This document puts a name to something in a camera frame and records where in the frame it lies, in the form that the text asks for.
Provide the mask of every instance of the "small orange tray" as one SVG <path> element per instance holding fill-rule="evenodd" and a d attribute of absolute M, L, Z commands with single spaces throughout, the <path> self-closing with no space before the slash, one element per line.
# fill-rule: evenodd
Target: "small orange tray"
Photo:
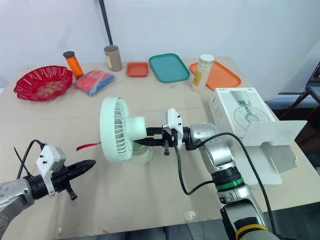
<path fill-rule="evenodd" d="M 190 72 L 195 74 L 198 63 L 190 66 Z M 206 86 L 214 91 L 216 88 L 235 88 L 241 84 L 241 79 L 232 71 L 217 61 L 213 62 Z"/>
<path fill-rule="evenodd" d="M 149 73 L 149 64 L 147 62 L 129 62 L 125 73 L 132 78 L 146 77 Z"/>

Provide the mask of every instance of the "white box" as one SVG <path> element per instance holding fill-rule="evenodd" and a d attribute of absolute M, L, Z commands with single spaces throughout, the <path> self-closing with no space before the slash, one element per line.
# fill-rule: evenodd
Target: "white box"
<path fill-rule="evenodd" d="M 264 185 L 281 184 L 279 173 L 296 167 L 296 156 L 289 145 L 307 121 L 276 120 L 253 87 L 216 88 L 209 108 L 221 133 L 234 133 L 242 139 Z M 231 139 L 229 147 L 246 183 L 257 186 L 240 145 Z"/>

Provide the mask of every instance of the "tabletop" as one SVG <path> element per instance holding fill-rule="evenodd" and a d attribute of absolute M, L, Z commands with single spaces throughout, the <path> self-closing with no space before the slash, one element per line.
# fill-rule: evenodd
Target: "tabletop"
<path fill-rule="evenodd" d="M 235 73 L 240 87 L 251 87 L 246 76 L 230 57 L 216 60 Z M 187 67 L 197 59 L 183 59 Z M 186 81 L 162 83 L 152 71 L 148 77 L 130 78 L 123 70 L 112 72 L 117 81 L 95 96 L 71 87 L 55 100 L 31 102 L 18 99 L 13 89 L 16 81 L 37 67 L 26 67 L 0 95 L 0 182 L 14 180 L 20 162 L 13 147 L 23 155 L 32 139 L 62 148 L 65 165 L 94 159 L 95 166 L 72 180 L 78 198 L 71 201 L 63 191 L 55 197 L 39 199 L 17 216 L 3 239 L 62 239 L 169 226 L 189 221 L 219 219 L 221 204 L 213 185 L 206 185 L 191 196 L 180 186 L 177 159 L 171 150 L 164 156 L 162 147 L 154 147 L 152 160 L 143 166 L 130 161 L 110 163 L 100 145 L 76 151 L 76 147 L 100 141 L 99 115 L 105 97 L 123 98 L 132 116 L 143 116 L 147 127 L 160 127 L 163 115 L 175 108 L 184 126 L 213 122 L 208 103 L 212 91 L 192 91 L 193 75 Z M 107 63 L 83 63 L 84 72 L 94 69 L 111 72 Z M 320 178 L 297 144 L 296 168 L 281 174 L 283 184 L 268 189 L 273 210 L 320 201 Z M 38 147 L 31 149 L 26 166 L 38 174 Z M 182 172 L 187 189 L 211 180 L 198 151 L 180 151 Z M 252 190 L 263 211 L 266 205 L 260 190 Z"/>

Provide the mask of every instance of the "red ribbon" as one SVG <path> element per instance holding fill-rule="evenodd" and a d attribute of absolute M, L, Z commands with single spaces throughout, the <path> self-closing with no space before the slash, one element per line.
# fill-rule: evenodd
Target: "red ribbon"
<path fill-rule="evenodd" d="M 85 145 L 82 145 L 82 146 L 78 146 L 76 148 L 76 151 L 79 151 L 81 149 L 84 149 L 84 148 L 88 148 L 88 147 L 92 147 L 92 146 L 95 146 L 95 145 L 98 145 L 100 144 L 101 142 L 98 142 L 98 143 L 88 143 L 88 144 L 85 144 Z"/>

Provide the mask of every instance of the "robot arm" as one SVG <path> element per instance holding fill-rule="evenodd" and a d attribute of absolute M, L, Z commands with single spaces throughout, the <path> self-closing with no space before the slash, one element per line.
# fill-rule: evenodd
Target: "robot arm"
<path fill-rule="evenodd" d="M 206 128 L 210 125 L 211 128 L 215 128 L 213 124 L 204 125 Z M 201 128 L 203 124 L 192 125 L 191 136 L 198 133 Z M 191 137 L 191 142 L 198 145 L 207 138 L 207 136 Z M 238 171 L 227 143 L 210 140 L 198 149 L 212 176 L 219 200 L 224 204 L 220 213 L 229 239 L 257 239 L 257 233 L 249 233 L 258 231 L 261 240 L 277 240 L 278 238 L 266 228 L 263 213 Z"/>
<path fill-rule="evenodd" d="M 162 146 L 165 155 L 169 155 L 169 147 L 181 148 L 180 142 L 185 144 L 187 151 L 199 149 L 219 200 L 224 204 L 220 212 L 230 240 L 279 239 L 266 228 L 262 211 L 238 171 L 228 143 L 216 139 L 205 141 L 218 134 L 215 125 L 202 123 L 190 128 L 183 127 L 180 115 L 172 108 L 165 115 L 163 127 L 146 130 L 148 136 L 158 134 L 162 135 L 162 139 L 147 137 L 136 142 L 147 146 Z"/>
<path fill-rule="evenodd" d="M 46 145 L 37 160 L 39 175 L 28 175 L 23 178 L 0 183 L 0 240 L 10 222 L 35 203 L 35 200 L 46 195 L 53 197 L 55 193 L 66 190 L 71 200 L 77 195 L 70 186 L 70 180 L 91 169 L 96 161 L 83 160 L 65 166 L 66 156 L 63 151 Z"/>

